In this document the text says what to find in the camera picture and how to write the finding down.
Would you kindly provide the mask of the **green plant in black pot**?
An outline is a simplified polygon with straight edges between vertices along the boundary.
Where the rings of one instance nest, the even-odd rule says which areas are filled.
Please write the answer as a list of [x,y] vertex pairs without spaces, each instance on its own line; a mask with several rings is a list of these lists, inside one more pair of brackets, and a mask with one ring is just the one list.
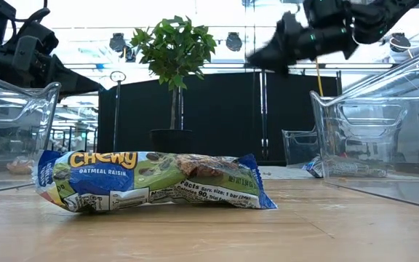
[[191,74],[204,78],[201,67],[211,61],[216,41],[205,25],[193,25],[189,17],[162,19],[152,31],[136,28],[130,44],[142,54],[141,64],[166,84],[172,95],[170,125],[167,129],[150,131],[154,151],[189,153],[192,131],[181,127],[182,91],[187,89],[184,78]]

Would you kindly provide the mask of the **Chewy oatmeal raisin granola bar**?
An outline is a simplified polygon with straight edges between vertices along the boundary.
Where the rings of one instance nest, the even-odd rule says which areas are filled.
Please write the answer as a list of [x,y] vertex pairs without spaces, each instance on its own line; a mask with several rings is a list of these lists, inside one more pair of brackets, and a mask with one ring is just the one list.
[[276,208],[251,154],[236,158],[155,151],[40,151],[32,179],[41,197],[74,213],[168,202]]

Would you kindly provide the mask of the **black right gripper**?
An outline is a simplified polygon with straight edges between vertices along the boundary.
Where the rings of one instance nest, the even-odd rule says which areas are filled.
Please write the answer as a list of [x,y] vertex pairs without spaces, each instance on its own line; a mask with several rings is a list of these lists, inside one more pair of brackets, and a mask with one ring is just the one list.
[[286,12],[278,22],[278,34],[264,47],[247,56],[247,63],[288,75],[288,66],[298,60],[342,52],[349,58],[357,44],[352,40],[351,3],[348,0],[305,0],[308,26],[302,26],[295,15]]

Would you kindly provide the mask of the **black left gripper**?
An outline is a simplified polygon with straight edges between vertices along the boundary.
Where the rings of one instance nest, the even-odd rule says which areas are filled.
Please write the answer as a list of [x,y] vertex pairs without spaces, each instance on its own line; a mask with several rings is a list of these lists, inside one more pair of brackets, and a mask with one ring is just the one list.
[[96,92],[102,85],[69,68],[50,52],[57,46],[54,33],[40,22],[50,13],[43,7],[17,19],[14,7],[0,7],[0,79],[27,88],[60,82],[58,100]]

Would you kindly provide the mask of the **round grey lamp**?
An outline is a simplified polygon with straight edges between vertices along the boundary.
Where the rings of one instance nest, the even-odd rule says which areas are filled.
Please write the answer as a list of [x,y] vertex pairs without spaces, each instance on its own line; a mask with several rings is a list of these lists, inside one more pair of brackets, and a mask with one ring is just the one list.
[[411,43],[404,33],[391,34],[389,44],[393,52],[406,52],[411,47]]
[[114,52],[122,52],[124,46],[126,45],[124,34],[123,33],[113,33],[109,41],[109,47]]
[[226,47],[232,52],[238,52],[242,48],[242,40],[238,32],[229,32],[226,38]]

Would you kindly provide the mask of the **clear plastic bin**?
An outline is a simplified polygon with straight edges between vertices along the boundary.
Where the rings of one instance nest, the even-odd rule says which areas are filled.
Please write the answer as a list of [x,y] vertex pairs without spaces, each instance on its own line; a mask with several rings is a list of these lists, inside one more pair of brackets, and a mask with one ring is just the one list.
[[419,205],[419,54],[335,98],[310,96],[324,180]]
[[53,82],[23,89],[0,80],[0,191],[32,184],[31,174],[10,174],[7,164],[21,156],[35,166],[36,155],[49,143],[60,88]]
[[310,162],[319,155],[316,128],[311,131],[282,130],[287,165]]

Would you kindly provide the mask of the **black partition screen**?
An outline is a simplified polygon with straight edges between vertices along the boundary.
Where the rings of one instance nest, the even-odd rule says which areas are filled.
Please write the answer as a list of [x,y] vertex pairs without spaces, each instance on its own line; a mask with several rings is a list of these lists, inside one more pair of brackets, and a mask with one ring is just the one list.
[[[192,151],[211,156],[262,157],[260,84],[252,73],[207,74],[184,80],[181,127]],[[99,93],[97,152],[113,151],[116,87]],[[117,151],[154,151],[150,131],[170,125],[171,99],[156,80],[121,86]]]
[[282,130],[311,131],[314,113],[310,92],[323,91],[325,96],[338,94],[336,78],[291,74],[266,74],[267,160],[272,165],[286,165]]

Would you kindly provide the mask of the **pale blue gold granola bar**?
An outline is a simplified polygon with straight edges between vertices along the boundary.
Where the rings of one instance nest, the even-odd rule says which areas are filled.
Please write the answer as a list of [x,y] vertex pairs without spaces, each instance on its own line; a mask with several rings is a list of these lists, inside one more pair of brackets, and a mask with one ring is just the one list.
[[13,175],[30,175],[34,166],[33,159],[26,159],[18,156],[7,164],[7,170]]

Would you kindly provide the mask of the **bright blue granola bar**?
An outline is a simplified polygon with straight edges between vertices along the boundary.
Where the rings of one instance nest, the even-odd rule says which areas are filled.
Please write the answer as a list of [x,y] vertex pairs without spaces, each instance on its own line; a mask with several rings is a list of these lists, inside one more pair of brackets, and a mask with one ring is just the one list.
[[317,156],[305,164],[302,169],[315,178],[384,178],[388,175],[386,166],[343,157],[322,160],[320,156]]

